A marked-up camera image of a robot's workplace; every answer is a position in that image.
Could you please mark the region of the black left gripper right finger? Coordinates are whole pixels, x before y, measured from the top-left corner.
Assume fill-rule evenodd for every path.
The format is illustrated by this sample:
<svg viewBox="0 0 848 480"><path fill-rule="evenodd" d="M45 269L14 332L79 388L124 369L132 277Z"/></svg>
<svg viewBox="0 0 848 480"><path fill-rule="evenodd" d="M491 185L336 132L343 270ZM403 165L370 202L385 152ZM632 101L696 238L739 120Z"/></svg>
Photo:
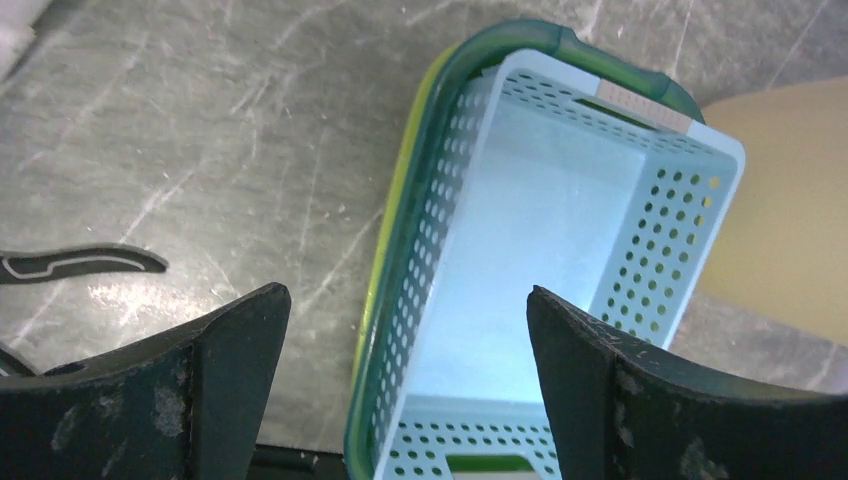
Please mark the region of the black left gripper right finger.
<svg viewBox="0 0 848 480"><path fill-rule="evenodd" d="M686 360L535 287L527 323L566 479L843 479L847 398Z"/></svg>

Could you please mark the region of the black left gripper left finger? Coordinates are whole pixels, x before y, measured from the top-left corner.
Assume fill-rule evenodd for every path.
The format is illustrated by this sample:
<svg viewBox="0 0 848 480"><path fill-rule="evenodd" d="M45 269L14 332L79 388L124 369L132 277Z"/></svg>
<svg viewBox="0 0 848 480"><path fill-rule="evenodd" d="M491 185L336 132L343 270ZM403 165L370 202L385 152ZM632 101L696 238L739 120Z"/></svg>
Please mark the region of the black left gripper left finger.
<svg viewBox="0 0 848 480"><path fill-rule="evenodd" d="M1 381L5 479L243 479L291 309L269 283L200 318Z"/></svg>

